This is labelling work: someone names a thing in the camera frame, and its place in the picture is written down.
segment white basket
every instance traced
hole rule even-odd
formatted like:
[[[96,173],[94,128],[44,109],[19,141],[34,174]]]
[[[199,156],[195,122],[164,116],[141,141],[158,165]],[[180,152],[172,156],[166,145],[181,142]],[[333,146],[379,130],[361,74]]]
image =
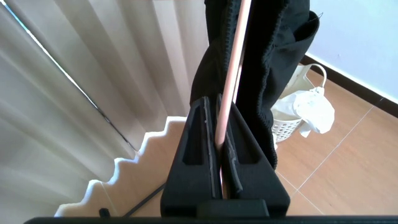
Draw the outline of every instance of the white basket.
[[[311,66],[316,66],[321,69],[323,73],[323,82],[321,87],[325,87],[326,83],[326,71],[319,64],[310,64],[310,65],[299,65],[294,71],[292,78],[288,82],[285,87],[285,90],[279,97],[280,99],[290,95],[299,90],[311,90],[315,88],[315,86],[311,83],[311,81],[307,78],[307,72],[310,70]],[[278,113],[272,110],[272,114],[274,116],[274,125],[272,126],[272,133],[274,135],[276,142],[281,142],[289,138],[293,132],[298,129],[303,121],[302,119],[297,119],[292,116],[288,116],[286,114]]]

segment beige curtain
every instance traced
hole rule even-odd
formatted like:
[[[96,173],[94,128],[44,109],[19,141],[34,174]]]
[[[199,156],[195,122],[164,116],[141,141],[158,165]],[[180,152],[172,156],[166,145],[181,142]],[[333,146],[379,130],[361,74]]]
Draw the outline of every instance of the beige curtain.
[[[21,223],[79,202],[145,132],[186,116],[208,41],[203,1],[6,3],[131,144],[2,7],[0,215]]]
[[[187,115],[208,46],[203,1],[7,3],[135,149]]]

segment floor tile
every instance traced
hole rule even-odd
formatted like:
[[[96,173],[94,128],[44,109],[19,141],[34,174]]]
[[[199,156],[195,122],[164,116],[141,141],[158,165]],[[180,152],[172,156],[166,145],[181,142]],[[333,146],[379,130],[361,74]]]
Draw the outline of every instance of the floor tile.
[[[300,189],[323,213],[398,214],[398,119],[373,108]]]
[[[99,217],[100,209],[107,208],[111,216],[117,213],[113,208],[106,192],[98,180],[92,180],[88,184],[86,194],[79,203],[69,203],[61,205],[55,216],[56,217]]]
[[[278,176],[282,185],[285,187],[288,195],[292,196],[296,192],[296,189],[293,187],[293,185],[291,185],[284,177],[282,177],[280,173],[277,172],[276,175]]]
[[[172,121],[166,135],[150,137],[137,163],[118,162],[118,177],[103,185],[119,216],[166,182],[184,125]]]
[[[319,85],[323,77],[309,71],[309,79]],[[340,141],[372,108],[368,102],[353,95],[331,81],[326,82],[325,96],[335,108],[335,123],[326,134],[311,132],[303,138],[296,131],[287,140],[278,143],[280,172],[293,186],[299,188]]]
[[[134,212],[132,217],[161,217],[160,215],[160,199],[163,190],[155,195],[150,201],[145,203],[140,209]]]
[[[290,201],[286,215],[322,215],[322,213],[302,194],[297,192]]]

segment white wall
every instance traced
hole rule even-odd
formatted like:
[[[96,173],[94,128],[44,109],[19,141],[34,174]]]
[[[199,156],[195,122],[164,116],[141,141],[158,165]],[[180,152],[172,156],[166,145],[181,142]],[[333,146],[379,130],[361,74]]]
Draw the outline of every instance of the white wall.
[[[398,1],[311,0],[320,28],[307,55],[398,103]]]

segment vertical blind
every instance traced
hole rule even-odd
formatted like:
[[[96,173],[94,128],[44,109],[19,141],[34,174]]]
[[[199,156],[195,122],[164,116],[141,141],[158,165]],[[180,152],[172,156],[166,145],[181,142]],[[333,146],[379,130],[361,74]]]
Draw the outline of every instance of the vertical blind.
[[[12,0],[0,9],[0,215],[52,216],[186,116],[208,46],[203,1]]]

